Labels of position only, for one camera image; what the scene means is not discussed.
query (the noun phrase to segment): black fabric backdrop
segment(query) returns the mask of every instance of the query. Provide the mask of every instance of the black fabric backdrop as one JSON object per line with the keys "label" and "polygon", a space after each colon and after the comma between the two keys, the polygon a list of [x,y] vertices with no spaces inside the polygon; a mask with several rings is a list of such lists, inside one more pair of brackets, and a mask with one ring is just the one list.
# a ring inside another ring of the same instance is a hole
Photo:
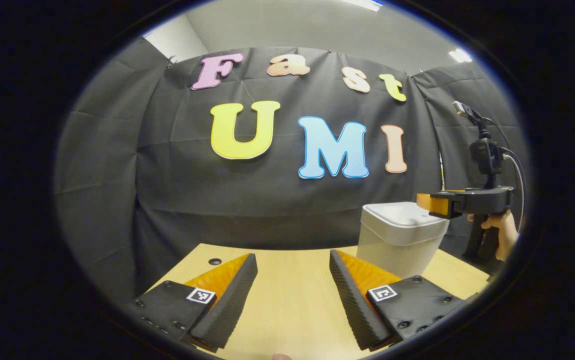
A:
{"label": "black fabric backdrop", "polygon": [[[231,53],[242,53],[244,60],[220,85],[190,89],[201,59]],[[270,59],[283,54],[305,57],[310,73],[267,75]],[[344,66],[366,74],[369,93],[343,83]],[[402,82],[406,102],[388,94],[381,74]],[[511,105],[489,80],[474,80],[483,78],[467,64],[409,77],[337,52],[295,47],[241,48],[171,65],[139,39],[100,70],[66,120],[54,182],[63,232],[95,284],[123,300],[144,292],[200,243],[253,249],[356,245],[363,205],[415,201],[416,193],[441,188],[439,145],[448,189],[482,185],[468,153],[476,133],[457,119],[452,101],[499,121],[512,149],[525,152]],[[242,104],[235,136],[245,142],[256,133],[256,101],[280,103],[270,148],[247,160],[217,155],[210,145],[210,109]],[[303,116],[323,118],[335,137],[348,121],[365,125],[369,176],[332,177],[326,169],[323,178],[300,178],[305,134],[297,120]],[[404,173],[385,170],[382,125],[404,130]],[[506,169],[502,182],[514,185],[511,164]],[[453,220],[441,247],[464,247],[468,225],[465,218]]]}

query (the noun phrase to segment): white wall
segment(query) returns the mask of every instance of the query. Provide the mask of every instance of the white wall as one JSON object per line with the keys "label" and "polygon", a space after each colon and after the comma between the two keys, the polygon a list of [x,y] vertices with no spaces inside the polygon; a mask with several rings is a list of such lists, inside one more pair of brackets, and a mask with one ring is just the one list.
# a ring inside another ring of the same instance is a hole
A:
{"label": "white wall", "polygon": [[162,23],[144,36],[167,58],[174,55],[171,59],[173,63],[208,53],[205,44],[194,31],[185,14]]}

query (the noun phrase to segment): blue letter m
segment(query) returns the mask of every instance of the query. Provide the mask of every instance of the blue letter m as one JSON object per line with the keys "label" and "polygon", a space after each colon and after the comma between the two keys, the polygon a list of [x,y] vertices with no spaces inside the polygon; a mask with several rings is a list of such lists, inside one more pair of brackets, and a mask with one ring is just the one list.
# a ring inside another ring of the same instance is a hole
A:
{"label": "blue letter m", "polygon": [[346,123],[337,141],[326,121],[320,117],[304,116],[298,119],[298,124],[305,130],[305,165],[298,171],[301,178],[324,177],[326,170],[319,163],[319,153],[332,176],[339,173],[343,158],[346,158],[343,168],[345,177],[368,176],[370,171],[363,152],[363,134],[367,130],[364,125],[354,121]]}

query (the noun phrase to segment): ceiling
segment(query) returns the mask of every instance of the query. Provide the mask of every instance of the ceiling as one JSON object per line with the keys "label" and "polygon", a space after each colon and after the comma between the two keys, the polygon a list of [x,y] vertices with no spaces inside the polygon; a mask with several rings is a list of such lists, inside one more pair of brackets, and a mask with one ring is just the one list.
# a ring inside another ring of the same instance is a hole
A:
{"label": "ceiling", "polygon": [[448,53],[459,44],[389,4],[374,12],[342,0],[215,0],[185,16],[208,53],[263,46],[329,49],[410,75],[457,63]]}

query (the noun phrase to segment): white trash can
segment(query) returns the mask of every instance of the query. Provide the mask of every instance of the white trash can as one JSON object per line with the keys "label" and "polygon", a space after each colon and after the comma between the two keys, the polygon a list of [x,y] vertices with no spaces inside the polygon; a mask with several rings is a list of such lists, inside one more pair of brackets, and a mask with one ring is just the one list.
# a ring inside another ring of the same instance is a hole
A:
{"label": "white trash can", "polygon": [[415,202],[369,203],[361,213],[356,257],[402,279],[422,275],[449,223]]}

